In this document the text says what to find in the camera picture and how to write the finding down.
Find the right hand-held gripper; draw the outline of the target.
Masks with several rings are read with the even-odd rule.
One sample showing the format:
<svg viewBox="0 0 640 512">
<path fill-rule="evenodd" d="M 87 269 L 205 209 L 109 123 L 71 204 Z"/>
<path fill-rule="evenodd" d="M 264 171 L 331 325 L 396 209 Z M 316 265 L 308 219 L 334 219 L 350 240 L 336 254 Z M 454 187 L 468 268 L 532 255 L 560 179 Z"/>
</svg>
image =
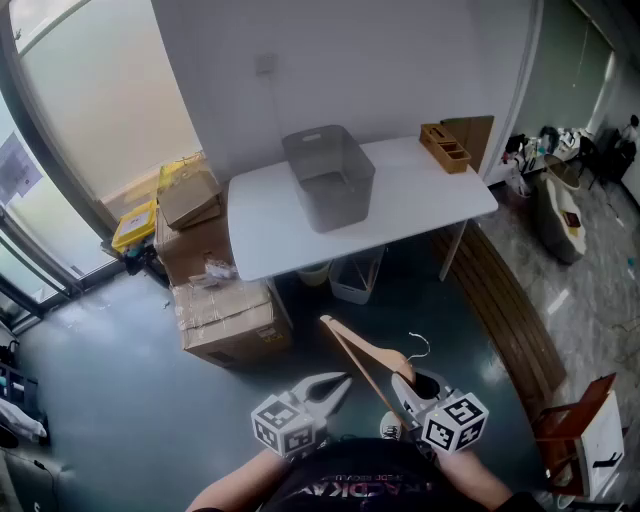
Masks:
<svg viewBox="0 0 640 512">
<path fill-rule="evenodd" d="M 400 405 L 416 426 L 410 432 L 415 442 L 454 454 L 473 445 L 481 437 L 488 409 L 473 393 L 448 397 L 452 393 L 448 382 L 441 375 L 427 370 L 417 371 L 417 393 L 415 382 L 399 373 L 392 374 L 391 384 Z M 421 411 L 420 397 L 444 400 Z"/>
</svg>

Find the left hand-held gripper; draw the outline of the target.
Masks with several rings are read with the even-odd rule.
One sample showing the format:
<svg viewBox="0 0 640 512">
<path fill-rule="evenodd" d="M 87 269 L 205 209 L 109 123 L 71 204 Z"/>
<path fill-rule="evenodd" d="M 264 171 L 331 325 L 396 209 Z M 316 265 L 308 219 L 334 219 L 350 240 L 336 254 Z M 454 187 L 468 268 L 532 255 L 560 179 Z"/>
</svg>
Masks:
<svg viewBox="0 0 640 512">
<path fill-rule="evenodd" d="M 352 382 L 346 372 L 326 372 L 271 394 L 251 413 L 254 437 L 280 457 L 310 455 L 325 442 L 328 418 L 341 407 Z"/>
</svg>

